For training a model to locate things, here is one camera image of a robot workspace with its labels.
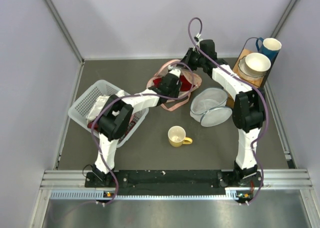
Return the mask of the bright red bra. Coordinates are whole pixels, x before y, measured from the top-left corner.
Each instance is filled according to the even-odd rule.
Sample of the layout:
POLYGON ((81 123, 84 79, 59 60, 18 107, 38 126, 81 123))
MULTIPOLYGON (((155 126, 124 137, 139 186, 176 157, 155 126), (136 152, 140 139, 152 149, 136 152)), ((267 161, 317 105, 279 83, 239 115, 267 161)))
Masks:
MULTIPOLYGON (((155 78, 153 80, 153 84, 158 87, 159 83, 162 81, 163 77, 159 77, 159 78, 155 78)), ((180 87, 180 92, 187 92, 190 90, 190 88, 192 87, 192 83, 190 81, 187 80, 187 78, 181 74, 179 77, 179 80, 181 82, 181 87, 180 87)))

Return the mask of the peach floral laundry bag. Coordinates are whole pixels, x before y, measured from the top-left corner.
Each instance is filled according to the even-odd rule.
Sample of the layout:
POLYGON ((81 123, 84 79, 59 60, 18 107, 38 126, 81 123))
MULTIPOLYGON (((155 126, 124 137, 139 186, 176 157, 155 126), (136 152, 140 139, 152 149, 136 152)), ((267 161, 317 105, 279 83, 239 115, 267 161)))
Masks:
POLYGON ((179 79, 173 74, 169 74, 169 65, 174 62, 179 62, 179 60, 172 59, 166 62, 147 82, 146 88, 166 97, 181 98, 189 92, 192 84, 191 92, 201 86, 202 78, 195 73, 192 76, 189 70, 182 69, 179 79))

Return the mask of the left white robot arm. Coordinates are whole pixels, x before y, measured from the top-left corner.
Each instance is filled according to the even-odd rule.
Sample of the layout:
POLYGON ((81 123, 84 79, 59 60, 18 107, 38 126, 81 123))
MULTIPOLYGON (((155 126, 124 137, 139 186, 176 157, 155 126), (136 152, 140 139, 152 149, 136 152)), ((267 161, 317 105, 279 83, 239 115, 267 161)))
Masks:
POLYGON ((100 114, 91 128, 99 134, 99 154, 92 167, 96 180, 102 186, 109 186, 114 179, 111 170, 115 167, 117 145, 126 133, 133 114, 146 108, 157 107, 167 100, 176 99, 181 88, 181 70, 173 68, 158 85, 147 88, 141 93, 108 97, 100 114))

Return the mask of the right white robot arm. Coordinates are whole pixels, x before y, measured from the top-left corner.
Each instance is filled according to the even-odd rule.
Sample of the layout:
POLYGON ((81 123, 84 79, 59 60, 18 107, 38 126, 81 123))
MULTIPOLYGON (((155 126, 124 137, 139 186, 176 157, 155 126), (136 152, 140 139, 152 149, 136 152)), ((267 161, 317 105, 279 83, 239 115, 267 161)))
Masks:
POLYGON ((245 186, 257 174, 257 140, 266 118, 265 93, 253 88, 234 73, 229 64, 217 58, 215 43, 202 40, 198 46, 189 48, 181 60, 191 70, 201 68, 212 80, 219 83, 233 99, 232 120, 238 129, 238 152, 230 175, 220 173, 222 187, 245 186))

